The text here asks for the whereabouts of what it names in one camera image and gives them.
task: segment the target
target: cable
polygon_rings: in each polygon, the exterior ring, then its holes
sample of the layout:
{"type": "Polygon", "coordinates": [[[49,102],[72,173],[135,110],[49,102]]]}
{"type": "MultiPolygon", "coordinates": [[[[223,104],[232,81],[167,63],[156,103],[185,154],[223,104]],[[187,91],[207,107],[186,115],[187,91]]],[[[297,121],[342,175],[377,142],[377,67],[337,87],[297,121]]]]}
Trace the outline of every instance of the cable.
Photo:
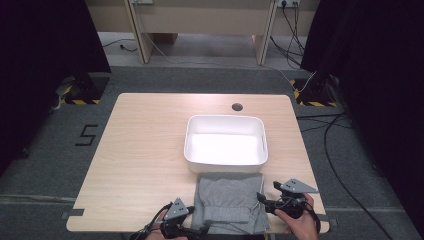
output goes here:
{"type": "Polygon", "coordinates": [[[303,118],[316,118],[316,117],[336,117],[339,116],[342,113],[336,113],[336,114],[321,114],[321,115],[309,115],[309,116],[298,116],[296,119],[303,119],[303,118]]]}
{"type": "Polygon", "coordinates": [[[293,3],[293,5],[294,5],[294,14],[295,14],[295,17],[294,17],[294,28],[292,27],[292,24],[290,23],[290,21],[289,21],[289,19],[288,19],[288,17],[287,17],[287,15],[286,15],[286,12],[285,12],[285,8],[286,8],[286,5],[287,5],[287,3],[286,3],[286,1],[283,1],[283,3],[282,3],[282,9],[283,9],[283,15],[284,15],[284,18],[286,19],[286,21],[287,21],[287,23],[288,23],[288,25],[289,25],[289,27],[290,27],[290,31],[292,32],[292,38],[291,38],[291,40],[290,40],[290,43],[289,43],[289,46],[288,46],[288,49],[287,49],[287,52],[282,52],[283,53],[283,55],[285,55],[286,57],[287,57],[287,64],[291,67],[291,68],[293,68],[293,69],[299,69],[299,68],[297,68],[297,67],[295,67],[295,66],[293,66],[291,63],[290,63],[290,61],[292,61],[293,63],[295,63],[297,66],[299,66],[300,67],[300,63],[298,62],[298,61],[296,61],[296,60],[294,60],[294,58],[292,58],[290,55],[289,55],[289,53],[291,53],[290,52],[290,48],[291,48],[291,45],[292,45],[292,43],[293,43],[293,40],[297,43],[297,46],[298,46],[298,48],[299,48],[299,52],[300,52],[300,56],[303,56],[303,51],[304,51],[304,47],[303,47],[303,45],[302,45],[302,43],[300,42],[300,40],[299,40],[299,37],[298,37],[298,34],[297,34],[297,24],[298,24],[298,21],[299,21],[299,13],[300,13],[300,11],[299,11],[299,5],[297,4],[297,2],[294,2],[293,3]]]}
{"type": "Polygon", "coordinates": [[[294,59],[292,56],[290,56],[290,54],[293,54],[293,55],[297,55],[297,56],[301,56],[301,57],[302,57],[302,55],[301,55],[301,54],[299,54],[299,53],[295,53],[295,52],[290,52],[290,51],[288,51],[288,50],[286,50],[286,49],[284,49],[284,48],[280,47],[280,46],[279,46],[279,45],[275,42],[275,40],[274,40],[274,38],[273,38],[272,36],[270,36],[269,38],[271,39],[271,41],[274,43],[274,46],[277,48],[277,50],[278,50],[281,54],[283,54],[286,58],[289,58],[292,62],[294,62],[294,63],[296,63],[297,65],[299,65],[299,66],[300,66],[300,63],[299,63],[296,59],[294,59]]]}
{"type": "Polygon", "coordinates": [[[306,89],[306,86],[308,86],[309,81],[311,81],[311,79],[315,76],[315,73],[317,73],[317,72],[316,72],[316,71],[315,71],[315,72],[313,72],[313,73],[311,74],[311,76],[308,78],[308,80],[306,81],[305,86],[303,86],[303,88],[302,88],[301,90],[298,90],[297,92],[301,93],[301,92],[303,92],[303,90],[305,90],[305,89],[306,89]]]}
{"type": "Polygon", "coordinates": [[[107,47],[107,46],[110,46],[110,45],[112,45],[112,44],[114,44],[114,43],[117,43],[117,42],[120,42],[120,41],[135,41],[135,39],[131,39],[131,38],[122,38],[122,39],[118,39],[118,40],[116,40],[116,41],[110,42],[110,43],[108,43],[108,44],[106,44],[106,45],[102,45],[102,47],[107,47]]]}
{"type": "Polygon", "coordinates": [[[314,219],[317,233],[319,234],[321,232],[321,220],[319,219],[318,215],[315,213],[312,205],[309,204],[308,202],[305,202],[305,204],[307,204],[311,208],[309,209],[306,206],[304,207],[304,209],[312,216],[312,219],[314,219]]]}
{"type": "Polygon", "coordinates": [[[129,51],[129,52],[135,52],[135,51],[137,51],[137,48],[136,49],[128,49],[128,48],[126,48],[124,45],[119,45],[119,47],[121,48],[121,49],[125,49],[125,50],[127,50],[127,51],[129,51]]]}
{"type": "Polygon", "coordinates": [[[172,202],[170,202],[169,204],[163,206],[157,213],[156,215],[153,217],[152,221],[150,221],[149,224],[147,224],[146,226],[144,226],[143,229],[138,230],[137,232],[133,233],[131,235],[131,239],[134,240],[141,240],[141,239],[146,239],[146,237],[150,234],[151,231],[155,230],[152,229],[153,224],[155,223],[156,219],[159,217],[159,215],[165,210],[165,209],[169,209],[172,206],[172,202]]]}
{"type": "Polygon", "coordinates": [[[328,153],[328,148],[327,148],[327,135],[328,135],[328,130],[330,130],[331,126],[334,125],[334,123],[337,121],[337,119],[341,116],[343,116],[345,113],[341,113],[339,116],[335,117],[330,124],[328,125],[328,127],[325,129],[324,132],[324,149],[325,149],[325,156],[327,157],[328,163],[330,164],[330,167],[334,173],[334,175],[336,176],[338,182],[340,183],[340,185],[343,187],[343,189],[347,192],[347,194],[349,194],[349,196],[364,210],[364,212],[377,224],[377,226],[384,232],[384,234],[387,236],[387,238],[389,239],[393,239],[390,234],[386,231],[386,229],[381,225],[381,223],[365,208],[365,206],[359,202],[358,199],[356,199],[355,196],[353,196],[353,194],[349,191],[349,189],[346,187],[346,185],[343,183],[343,181],[341,180],[339,174],[337,173],[336,169],[334,168],[333,162],[330,158],[330,154],[328,153]]]}
{"type": "MultiPolygon", "coordinates": [[[[299,120],[309,120],[309,121],[326,123],[326,124],[321,125],[321,126],[318,126],[318,127],[312,127],[312,128],[307,128],[307,129],[301,130],[300,132],[307,132],[307,131],[314,130],[314,129],[320,129],[320,128],[323,128],[323,127],[327,126],[328,124],[330,124],[330,122],[322,121],[322,120],[318,120],[318,119],[302,118],[302,119],[299,119],[299,120]]],[[[343,120],[347,120],[347,118],[338,119],[337,121],[343,121],[343,120]]],[[[338,127],[342,127],[342,128],[348,128],[348,129],[353,129],[354,128],[352,126],[344,126],[344,125],[336,124],[336,123],[334,123],[334,125],[336,125],[338,127]]]]}

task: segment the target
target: white bowl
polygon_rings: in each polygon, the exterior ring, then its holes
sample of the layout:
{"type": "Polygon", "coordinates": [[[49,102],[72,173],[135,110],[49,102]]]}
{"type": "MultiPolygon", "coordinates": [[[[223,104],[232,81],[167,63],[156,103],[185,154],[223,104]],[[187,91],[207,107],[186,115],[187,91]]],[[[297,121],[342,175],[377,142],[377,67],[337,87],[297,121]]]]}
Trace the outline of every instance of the white bowl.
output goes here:
{"type": "Polygon", "coordinates": [[[184,156],[193,172],[259,172],[268,159],[263,122],[256,117],[190,118],[184,156]]]}

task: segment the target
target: floor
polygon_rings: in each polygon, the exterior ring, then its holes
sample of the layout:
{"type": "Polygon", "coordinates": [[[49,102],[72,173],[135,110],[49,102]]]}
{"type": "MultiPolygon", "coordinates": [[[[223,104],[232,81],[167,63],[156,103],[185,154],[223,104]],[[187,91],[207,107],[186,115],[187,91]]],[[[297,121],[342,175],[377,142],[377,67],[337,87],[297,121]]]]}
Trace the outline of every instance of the floor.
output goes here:
{"type": "MultiPolygon", "coordinates": [[[[283,72],[282,70],[296,70],[295,64],[288,62],[272,42],[268,47],[265,65],[258,66],[252,40],[247,36],[179,34],[173,45],[158,44],[158,49],[153,51],[148,64],[141,64],[137,51],[133,51],[135,43],[132,33],[99,33],[99,36],[114,71],[111,77],[112,83],[108,91],[105,91],[106,97],[99,105],[62,106],[60,111],[53,114],[40,130],[40,137],[32,147],[30,159],[15,161],[7,176],[1,179],[0,239],[122,239],[116,233],[71,233],[66,230],[66,218],[63,218],[60,213],[66,213],[72,208],[95,152],[95,145],[100,138],[96,138],[92,148],[75,151],[75,141],[79,141],[82,124],[99,124],[96,134],[101,136],[100,126],[106,125],[107,118],[100,116],[111,112],[115,95],[122,89],[133,87],[130,83],[140,85],[147,73],[154,72],[155,76],[157,75],[157,78],[165,83],[168,83],[165,80],[169,80],[169,76],[176,76],[176,83],[185,83],[188,81],[185,81],[186,76],[190,76],[193,82],[193,78],[199,75],[210,77],[211,72],[229,72],[234,68],[275,69],[275,74],[272,71],[259,73],[243,71],[248,73],[235,75],[237,83],[243,82],[258,90],[258,84],[256,82],[252,84],[253,80],[266,79],[268,82],[271,79],[279,84],[285,84],[286,80],[289,81],[290,74],[295,71],[283,72]],[[153,71],[157,67],[172,68],[158,73],[153,71]],[[245,76],[252,77],[252,81],[245,80],[245,76]],[[46,199],[44,195],[55,197],[46,199]]],[[[290,45],[290,37],[274,39],[282,48],[288,49],[290,46],[291,51],[298,51],[297,46],[290,45]]],[[[306,38],[300,38],[300,40],[304,45],[306,38]]],[[[301,61],[300,56],[296,56],[295,59],[301,61]]],[[[304,70],[296,70],[296,73],[309,76],[309,73],[304,70]]],[[[328,114],[338,110],[295,106],[295,111],[296,115],[303,116],[328,114]]],[[[323,121],[331,121],[331,119],[325,118],[323,121]]],[[[349,119],[343,121],[336,124],[328,137],[329,150],[332,156],[337,156],[334,162],[340,175],[348,183],[354,195],[390,230],[394,239],[420,239],[387,181],[372,168],[356,133],[350,128],[343,127],[343,124],[350,126],[349,119]]],[[[331,232],[323,234],[320,238],[324,240],[387,239],[336,181],[325,161],[322,136],[325,130],[323,126],[326,125],[322,124],[322,121],[318,119],[299,120],[299,127],[302,130],[308,155],[311,156],[315,177],[318,184],[323,186],[320,190],[321,195],[325,197],[326,212],[332,221],[331,232]]],[[[294,237],[272,235],[270,239],[294,239],[294,237]]]]}
{"type": "MultiPolygon", "coordinates": [[[[111,66],[298,69],[296,64],[287,61],[271,41],[265,64],[258,66],[250,36],[179,34],[173,45],[157,44],[148,64],[142,64],[138,52],[134,51],[136,45],[132,33],[102,32],[99,36],[102,45],[107,45],[104,49],[111,66]]],[[[291,39],[291,37],[274,37],[280,47],[284,49],[290,47],[290,51],[299,54],[299,47],[291,39]]],[[[306,37],[299,37],[299,40],[304,46],[306,37]]],[[[300,56],[293,54],[292,57],[298,62],[301,61],[300,56]]]]}

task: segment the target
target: gray cloth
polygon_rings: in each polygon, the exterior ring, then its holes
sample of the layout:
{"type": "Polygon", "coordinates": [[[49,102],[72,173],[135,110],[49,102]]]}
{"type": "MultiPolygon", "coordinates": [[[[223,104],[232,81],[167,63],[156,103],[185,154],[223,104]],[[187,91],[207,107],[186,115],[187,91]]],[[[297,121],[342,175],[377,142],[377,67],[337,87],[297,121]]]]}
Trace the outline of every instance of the gray cloth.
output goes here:
{"type": "Polygon", "coordinates": [[[258,202],[263,192],[260,173],[204,173],[199,175],[192,228],[209,225],[210,234],[259,234],[269,228],[258,202]]]}

